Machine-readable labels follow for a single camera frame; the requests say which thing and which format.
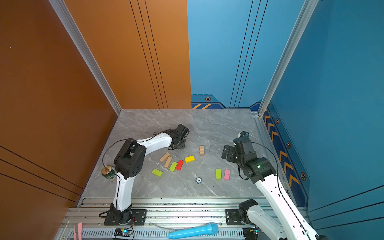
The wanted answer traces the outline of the printed natural wood plank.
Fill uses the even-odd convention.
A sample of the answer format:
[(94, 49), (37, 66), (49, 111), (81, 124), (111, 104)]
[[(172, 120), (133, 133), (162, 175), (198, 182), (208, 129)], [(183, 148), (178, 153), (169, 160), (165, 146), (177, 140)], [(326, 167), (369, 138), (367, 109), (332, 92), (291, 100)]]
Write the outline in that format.
[(168, 157), (169, 157), (170, 155), (171, 155), (170, 153), (166, 153), (166, 154), (164, 154), (164, 155), (160, 158), (160, 162), (163, 163), (165, 160), (168, 159)]

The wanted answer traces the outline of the wooden arch block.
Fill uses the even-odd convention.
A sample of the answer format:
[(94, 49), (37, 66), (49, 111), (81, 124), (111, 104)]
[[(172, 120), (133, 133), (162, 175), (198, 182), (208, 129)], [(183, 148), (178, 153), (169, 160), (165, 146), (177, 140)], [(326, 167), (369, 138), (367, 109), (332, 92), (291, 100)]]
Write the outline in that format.
[(200, 146), (199, 152), (200, 152), (200, 155), (203, 156), (205, 154), (205, 146)]

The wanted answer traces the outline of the plain natural wood plank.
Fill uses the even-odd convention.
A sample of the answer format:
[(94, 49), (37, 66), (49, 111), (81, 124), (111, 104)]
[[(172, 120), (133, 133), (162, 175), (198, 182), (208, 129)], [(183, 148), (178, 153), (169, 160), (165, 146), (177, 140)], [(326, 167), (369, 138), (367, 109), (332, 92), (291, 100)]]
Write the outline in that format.
[(164, 165), (164, 167), (165, 167), (166, 169), (168, 169), (168, 168), (170, 167), (170, 165), (171, 165), (171, 163), (172, 163), (172, 160), (173, 160), (173, 158), (172, 158), (171, 156), (169, 156), (169, 157), (167, 158), (167, 161), (166, 161), (166, 163), (165, 163), (165, 165)]

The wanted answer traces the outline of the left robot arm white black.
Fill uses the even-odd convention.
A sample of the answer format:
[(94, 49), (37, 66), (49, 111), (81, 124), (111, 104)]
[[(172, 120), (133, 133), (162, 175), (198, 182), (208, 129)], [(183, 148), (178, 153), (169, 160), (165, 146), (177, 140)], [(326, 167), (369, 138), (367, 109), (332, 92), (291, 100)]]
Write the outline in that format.
[(180, 124), (175, 129), (164, 130), (147, 139), (128, 138), (125, 140), (114, 159), (117, 176), (115, 198), (110, 209), (99, 215), (105, 218), (104, 225), (132, 226), (135, 223), (134, 218), (138, 220), (137, 225), (144, 225), (147, 211), (132, 210), (132, 191), (134, 180), (143, 168), (145, 157), (164, 148), (183, 150), (186, 143), (185, 138), (189, 132), (187, 127)]

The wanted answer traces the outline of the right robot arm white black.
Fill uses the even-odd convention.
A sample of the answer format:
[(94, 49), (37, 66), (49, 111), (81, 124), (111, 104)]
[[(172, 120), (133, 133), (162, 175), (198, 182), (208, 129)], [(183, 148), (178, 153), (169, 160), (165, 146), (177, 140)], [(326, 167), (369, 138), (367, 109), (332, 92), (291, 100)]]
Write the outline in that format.
[(224, 146), (222, 159), (238, 165), (238, 170), (244, 172), (244, 179), (251, 180), (262, 192), (277, 216), (273, 219), (256, 200), (249, 199), (239, 205), (239, 222), (255, 225), (272, 240), (327, 239), (327, 236), (318, 234), (300, 213), (271, 162), (257, 156), (248, 132), (240, 132), (232, 146)]

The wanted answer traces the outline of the red wood block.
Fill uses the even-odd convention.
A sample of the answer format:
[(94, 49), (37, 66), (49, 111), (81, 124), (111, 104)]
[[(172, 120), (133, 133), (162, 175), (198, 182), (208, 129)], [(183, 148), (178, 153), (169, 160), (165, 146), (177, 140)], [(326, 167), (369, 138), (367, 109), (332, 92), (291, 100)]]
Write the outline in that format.
[(183, 164), (184, 164), (184, 161), (179, 160), (176, 166), (176, 170), (180, 171), (182, 169)]

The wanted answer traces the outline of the green block beside red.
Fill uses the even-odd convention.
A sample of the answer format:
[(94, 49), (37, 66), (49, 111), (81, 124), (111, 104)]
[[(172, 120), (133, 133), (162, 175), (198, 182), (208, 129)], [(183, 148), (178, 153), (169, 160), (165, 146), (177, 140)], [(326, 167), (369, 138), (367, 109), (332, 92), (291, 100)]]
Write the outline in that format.
[(176, 167), (177, 167), (178, 163), (177, 162), (173, 162), (172, 165), (170, 166), (170, 171), (171, 172), (174, 172), (176, 170)]

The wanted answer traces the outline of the green drink can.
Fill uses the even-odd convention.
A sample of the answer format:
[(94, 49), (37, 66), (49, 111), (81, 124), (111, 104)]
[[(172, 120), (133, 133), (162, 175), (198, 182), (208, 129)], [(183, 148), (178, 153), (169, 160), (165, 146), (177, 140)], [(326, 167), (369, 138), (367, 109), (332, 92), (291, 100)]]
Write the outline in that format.
[(107, 180), (114, 181), (116, 179), (116, 171), (111, 165), (104, 166), (101, 170), (101, 174)]

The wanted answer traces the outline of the small circuit board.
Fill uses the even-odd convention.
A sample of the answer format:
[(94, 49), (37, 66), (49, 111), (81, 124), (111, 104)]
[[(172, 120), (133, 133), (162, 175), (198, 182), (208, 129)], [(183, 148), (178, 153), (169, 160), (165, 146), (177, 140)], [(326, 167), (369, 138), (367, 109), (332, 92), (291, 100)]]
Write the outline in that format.
[(134, 238), (135, 233), (132, 229), (123, 228), (123, 229), (115, 229), (113, 238), (114, 239), (129, 239)]

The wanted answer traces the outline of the pink stick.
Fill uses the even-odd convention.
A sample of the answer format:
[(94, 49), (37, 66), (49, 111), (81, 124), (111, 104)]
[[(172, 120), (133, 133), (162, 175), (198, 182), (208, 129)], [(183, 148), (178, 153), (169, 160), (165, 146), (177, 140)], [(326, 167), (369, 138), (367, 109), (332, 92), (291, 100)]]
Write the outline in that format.
[(83, 236), (83, 223), (78, 223), (74, 227), (74, 240), (82, 240)]

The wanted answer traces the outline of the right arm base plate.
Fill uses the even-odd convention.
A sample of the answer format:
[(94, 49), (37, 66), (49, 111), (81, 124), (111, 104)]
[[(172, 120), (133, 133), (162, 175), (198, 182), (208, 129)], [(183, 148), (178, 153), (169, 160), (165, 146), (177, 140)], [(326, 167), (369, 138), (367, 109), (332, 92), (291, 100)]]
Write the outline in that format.
[(226, 215), (226, 224), (228, 226), (237, 226), (237, 225), (247, 225), (239, 212), (239, 209), (226, 209), (225, 210)]

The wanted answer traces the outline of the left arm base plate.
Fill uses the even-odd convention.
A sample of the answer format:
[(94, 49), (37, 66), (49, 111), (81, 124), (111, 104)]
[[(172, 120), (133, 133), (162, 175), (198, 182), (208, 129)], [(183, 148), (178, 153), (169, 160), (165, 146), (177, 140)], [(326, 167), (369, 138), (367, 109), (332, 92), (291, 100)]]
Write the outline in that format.
[(108, 210), (105, 226), (143, 226), (147, 217), (146, 209), (127, 209), (123, 212)]

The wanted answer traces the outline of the aluminium rail frame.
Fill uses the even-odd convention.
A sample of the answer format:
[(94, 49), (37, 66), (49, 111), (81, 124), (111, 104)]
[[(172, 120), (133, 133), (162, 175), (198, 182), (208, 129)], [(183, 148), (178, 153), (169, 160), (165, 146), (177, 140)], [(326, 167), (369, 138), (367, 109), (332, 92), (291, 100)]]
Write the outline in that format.
[[(56, 240), (72, 240), (75, 226), (83, 224), (84, 240), (117, 240), (116, 230), (120, 225), (106, 226), (99, 215), (109, 210), (112, 197), (82, 198), (75, 208), (68, 209), (55, 236)], [(136, 218), (134, 233), (129, 240), (166, 240), (174, 230), (200, 227), (216, 223), (219, 233), (202, 236), (207, 240), (244, 239), (245, 226), (230, 226), (229, 209), (237, 209), (247, 197), (169, 197), (133, 198), (132, 209), (145, 210)]]

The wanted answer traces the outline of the left corner aluminium post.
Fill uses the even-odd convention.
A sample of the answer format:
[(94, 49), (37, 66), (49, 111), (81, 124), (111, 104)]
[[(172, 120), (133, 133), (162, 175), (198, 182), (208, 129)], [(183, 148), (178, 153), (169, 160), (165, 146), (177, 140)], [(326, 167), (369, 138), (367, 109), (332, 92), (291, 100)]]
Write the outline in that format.
[(55, 13), (59, 17), (61, 23), (69, 34), (71, 40), (75, 44), (77, 50), (81, 54), (83, 60), (93, 74), (95, 80), (99, 84), (101, 90), (112, 106), (117, 115), (122, 111), (122, 107), (117, 100), (112, 88), (110, 87), (104, 73), (102, 72), (99, 64), (97, 63), (91, 49), (89, 48), (85, 38), (83, 37), (79, 27), (77, 26), (74, 18), (72, 17), (66, 3), (62, 0), (49, 0)]

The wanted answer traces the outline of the corner aluminium post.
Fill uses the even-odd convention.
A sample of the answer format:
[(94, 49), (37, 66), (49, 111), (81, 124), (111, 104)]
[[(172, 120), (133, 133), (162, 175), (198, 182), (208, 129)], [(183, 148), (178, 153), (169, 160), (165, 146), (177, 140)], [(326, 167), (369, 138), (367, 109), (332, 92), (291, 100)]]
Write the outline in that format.
[(263, 100), (258, 110), (259, 117), (263, 117), (268, 105), (270, 104), (272, 97), (286, 71), (286, 68), (300, 42), (302, 35), (313, 15), (313, 12), (318, 4), (319, 0), (306, 0), (299, 13), (299, 16), (295, 22), (292, 32), (289, 36), (287, 44), (281, 55), (281, 58), (277, 64), (275, 72), (271, 78), (271, 81), (267, 87)]
[(112, 88), (110, 87), (104, 73), (102, 72), (99, 64), (97, 63), (91, 49), (89, 48), (85, 38), (83, 37), (79, 27), (77, 26), (74, 18), (72, 17), (66, 3), (62, 0), (49, 0), (55, 13), (59, 17), (61, 23), (69, 34), (71, 40), (75, 44), (77, 50), (81, 54), (83, 60), (93, 74), (95, 80), (99, 84), (101, 90), (112, 106), (117, 115), (122, 111), (122, 107), (117, 100)]

